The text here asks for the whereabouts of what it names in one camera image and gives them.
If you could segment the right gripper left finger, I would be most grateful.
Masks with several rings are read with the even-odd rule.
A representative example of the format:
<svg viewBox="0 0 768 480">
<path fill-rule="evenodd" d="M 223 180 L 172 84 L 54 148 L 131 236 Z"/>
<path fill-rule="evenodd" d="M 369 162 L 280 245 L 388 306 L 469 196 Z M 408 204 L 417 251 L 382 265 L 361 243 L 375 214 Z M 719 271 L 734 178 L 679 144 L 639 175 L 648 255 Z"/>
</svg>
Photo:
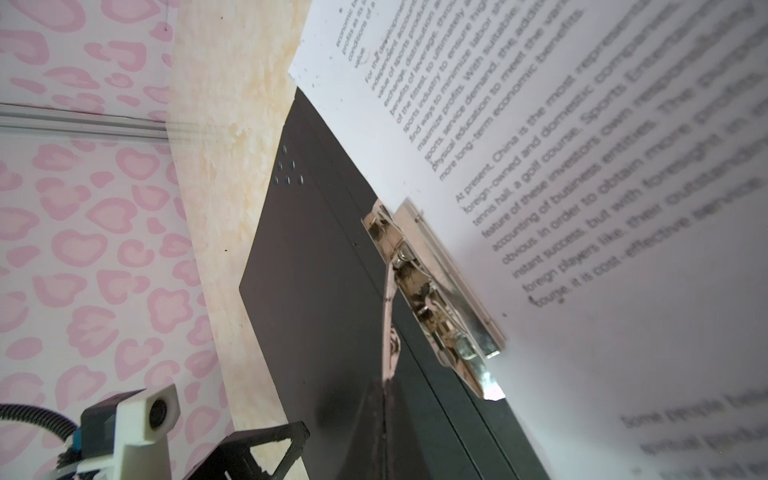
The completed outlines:
<svg viewBox="0 0 768 480">
<path fill-rule="evenodd" d="M 355 427 L 337 479 L 383 480 L 387 477 L 385 383 L 372 382 L 360 403 Z"/>
</svg>

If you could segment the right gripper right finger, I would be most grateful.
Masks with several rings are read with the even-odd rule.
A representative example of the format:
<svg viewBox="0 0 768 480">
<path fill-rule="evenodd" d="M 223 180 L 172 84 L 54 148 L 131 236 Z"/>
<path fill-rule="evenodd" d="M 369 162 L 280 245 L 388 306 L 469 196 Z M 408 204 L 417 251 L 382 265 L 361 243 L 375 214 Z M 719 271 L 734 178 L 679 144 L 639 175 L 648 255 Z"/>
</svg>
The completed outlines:
<svg viewBox="0 0 768 480">
<path fill-rule="evenodd" d="M 384 478 L 430 479 L 429 468 L 400 384 L 385 383 L 383 392 Z"/>
</svg>

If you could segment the blue folder black inside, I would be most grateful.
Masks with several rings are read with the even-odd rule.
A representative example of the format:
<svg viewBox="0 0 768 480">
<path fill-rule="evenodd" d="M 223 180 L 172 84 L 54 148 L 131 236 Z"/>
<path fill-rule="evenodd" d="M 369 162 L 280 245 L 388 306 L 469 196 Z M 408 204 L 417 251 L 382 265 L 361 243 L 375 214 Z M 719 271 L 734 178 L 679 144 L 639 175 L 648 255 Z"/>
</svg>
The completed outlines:
<svg viewBox="0 0 768 480">
<path fill-rule="evenodd" d="M 375 196 L 297 92 L 284 121 L 240 294 L 280 401 L 310 433 L 308 475 L 333 479 L 368 384 L 381 375 L 385 265 L 363 226 Z M 477 398 L 442 366 L 407 303 L 393 322 L 396 378 L 434 479 L 542 479 L 505 401 Z"/>
</svg>

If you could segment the paper sheet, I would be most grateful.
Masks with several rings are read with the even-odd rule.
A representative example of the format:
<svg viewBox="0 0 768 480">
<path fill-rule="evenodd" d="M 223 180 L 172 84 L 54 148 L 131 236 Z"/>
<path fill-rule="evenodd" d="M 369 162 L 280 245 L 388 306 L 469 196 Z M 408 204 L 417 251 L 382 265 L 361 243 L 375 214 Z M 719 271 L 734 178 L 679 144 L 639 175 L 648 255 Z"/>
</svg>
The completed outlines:
<svg viewBox="0 0 768 480">
<path fill-rule="evenodd" d="M 767 5 L 315 1 L 290 69 L 552 479 L 767 475 Z"/>
</svg>

